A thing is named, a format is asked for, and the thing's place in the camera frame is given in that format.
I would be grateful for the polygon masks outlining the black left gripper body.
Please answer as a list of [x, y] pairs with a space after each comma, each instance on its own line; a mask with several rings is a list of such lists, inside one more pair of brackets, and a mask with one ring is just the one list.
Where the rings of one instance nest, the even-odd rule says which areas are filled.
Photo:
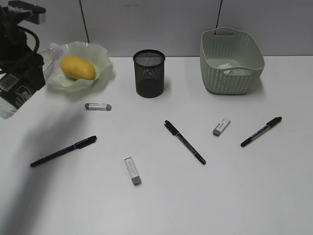
[[1, 74], [11, 74], [27, 82], [35, 90], [40, 90], [46, 85], [43, 74], [43, 57], [37, 53], [27, 54], [28, 58], [25, 61], [12, 66], [0, 66]]

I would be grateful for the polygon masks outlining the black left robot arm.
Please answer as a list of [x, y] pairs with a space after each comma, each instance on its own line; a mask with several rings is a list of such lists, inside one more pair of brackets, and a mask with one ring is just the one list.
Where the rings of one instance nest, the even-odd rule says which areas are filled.
[[0, 8], [0, 73], [12, 74], [28, 82], [35, 90], [45, 85], [43, 57], [37, 53], [40, 41], [22, 21], [45, 22], [46, 9], [21, 0], [10, 0]]

